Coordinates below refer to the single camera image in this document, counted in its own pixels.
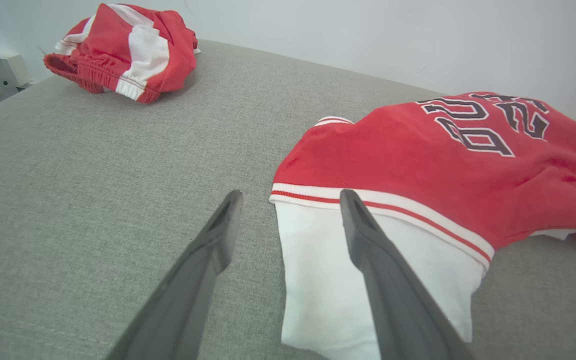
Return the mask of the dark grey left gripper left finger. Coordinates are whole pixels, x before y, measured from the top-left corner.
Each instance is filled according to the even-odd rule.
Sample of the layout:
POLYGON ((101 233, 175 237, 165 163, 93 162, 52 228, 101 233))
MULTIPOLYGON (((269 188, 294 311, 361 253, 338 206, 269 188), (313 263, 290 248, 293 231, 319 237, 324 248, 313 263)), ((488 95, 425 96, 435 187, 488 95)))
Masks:
POLYGON ((229 192, 183 251, 108 360, 195 360, 217 277, 233 259, 243 194, 229 192))

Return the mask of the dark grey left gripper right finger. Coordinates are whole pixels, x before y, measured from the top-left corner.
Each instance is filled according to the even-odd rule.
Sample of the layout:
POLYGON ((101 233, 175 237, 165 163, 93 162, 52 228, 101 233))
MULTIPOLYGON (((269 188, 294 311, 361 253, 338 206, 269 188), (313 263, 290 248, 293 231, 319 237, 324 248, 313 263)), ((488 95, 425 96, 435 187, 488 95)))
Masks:
POLYGON ((350 260, 363 274, 383 360, 471 360, 473 354, 397 246, 352 189, 340 192, 350 260))

